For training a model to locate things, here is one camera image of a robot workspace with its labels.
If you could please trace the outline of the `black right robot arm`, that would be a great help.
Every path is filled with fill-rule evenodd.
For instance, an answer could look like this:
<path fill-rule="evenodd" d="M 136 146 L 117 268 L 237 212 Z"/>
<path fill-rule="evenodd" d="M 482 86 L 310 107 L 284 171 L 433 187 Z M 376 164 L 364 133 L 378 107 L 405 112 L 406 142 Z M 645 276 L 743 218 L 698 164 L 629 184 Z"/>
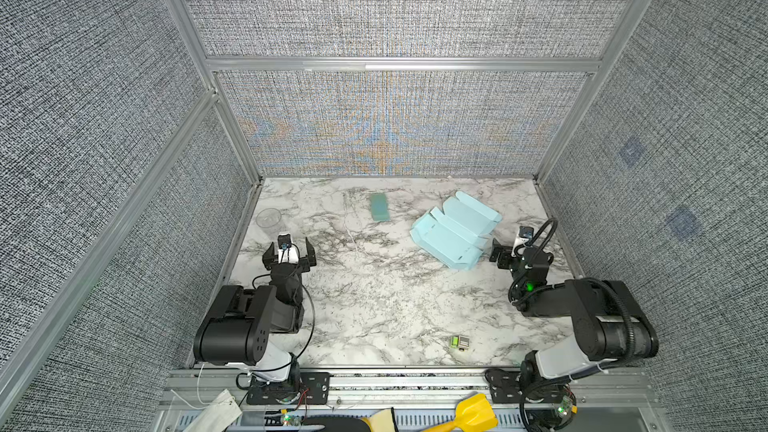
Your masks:
<path fill-rule="evenodd" d="M 655 328 L 624 282 L 584 277 L 550 283 L 553 260 L 552 253 L 529 243 L 492 242 L 489 261 L 512 275 L 510 304 L 525 317 L 568 317 L 572 324 L 570 336 L 526 355 L 522 385 L 573 380 L 656 356 Z"/>

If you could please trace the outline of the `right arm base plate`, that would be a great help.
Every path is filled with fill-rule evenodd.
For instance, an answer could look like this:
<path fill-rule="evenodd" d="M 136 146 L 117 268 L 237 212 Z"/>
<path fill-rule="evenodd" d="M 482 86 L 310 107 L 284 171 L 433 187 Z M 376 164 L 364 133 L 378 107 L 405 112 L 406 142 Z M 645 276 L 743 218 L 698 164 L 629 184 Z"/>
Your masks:
<path fill-rule="evenodd" d="M 484 371 L 484 379 L 489 387 L 494 404 L 517 404 L 527 387 L 543 381 L 537 372 L 524 368 L 502 369 L 492 367 Z M 565 385 L 542 386 L 526 396 L 528 403 L 561 403 L 566 397 L 575 399 Z"/>

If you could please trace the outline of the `light blue paper box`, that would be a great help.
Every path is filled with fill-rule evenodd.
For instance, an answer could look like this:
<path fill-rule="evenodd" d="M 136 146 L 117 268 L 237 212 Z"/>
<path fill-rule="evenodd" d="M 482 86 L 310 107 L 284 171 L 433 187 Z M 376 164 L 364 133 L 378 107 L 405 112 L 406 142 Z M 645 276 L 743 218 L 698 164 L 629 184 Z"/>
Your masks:
<path fill-rule="evenodd" d="M 441 208 L 434 207 L 410 230 L 414 243 L 456 270 L 469 270 L 479 261 L 502 215 L 473 196 L 457 191 Z"/>

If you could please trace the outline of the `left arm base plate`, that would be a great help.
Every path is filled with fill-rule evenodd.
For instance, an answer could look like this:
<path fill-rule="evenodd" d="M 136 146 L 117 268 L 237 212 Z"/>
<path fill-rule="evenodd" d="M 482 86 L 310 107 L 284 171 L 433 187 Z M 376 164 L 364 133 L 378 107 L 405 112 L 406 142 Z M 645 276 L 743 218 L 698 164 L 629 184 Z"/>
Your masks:
<path fill-rule="evenodd" d="M 326 405 L 330 391 L 331 374 L 327 372 L 300 372 L 289 375 L 286 381 L 251 380 L 245 403 L 270 407 L 297 407 L 299 400 L 307 405 Z"/>

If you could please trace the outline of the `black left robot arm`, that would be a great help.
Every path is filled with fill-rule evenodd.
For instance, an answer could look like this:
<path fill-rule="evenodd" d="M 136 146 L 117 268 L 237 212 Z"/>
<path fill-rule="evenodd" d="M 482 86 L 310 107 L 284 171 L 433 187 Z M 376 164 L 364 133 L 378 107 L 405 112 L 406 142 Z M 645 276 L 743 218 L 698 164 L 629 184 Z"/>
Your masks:
<path fill-rule="evenodd" d="M 280 234 L 262 255 L 269 283 L 245 288 L 222 286 L 209 307 L 194 341 L 196 361 L 236 366 L 255 384 L 297 388 L 299 354 L 270 342 L 273 334 L 296 334 L 303 325 L 309 293 L 303 275 L 317 265 L 310 241 L 299 247 L 290 234 Z"/>

